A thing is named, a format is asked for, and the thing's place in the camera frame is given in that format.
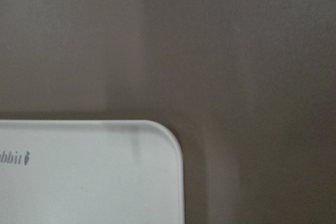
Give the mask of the cream rabbit print tray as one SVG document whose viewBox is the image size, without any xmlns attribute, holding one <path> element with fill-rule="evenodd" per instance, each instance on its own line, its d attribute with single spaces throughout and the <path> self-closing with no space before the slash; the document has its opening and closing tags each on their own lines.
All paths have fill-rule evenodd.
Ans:
<svg viewBox="0 0 336 224">
<path fill-rule="evenodd" d="M 183 156 L 148 120 L 2 120 L 1 223 L 184 223 Z"/>
</svg>

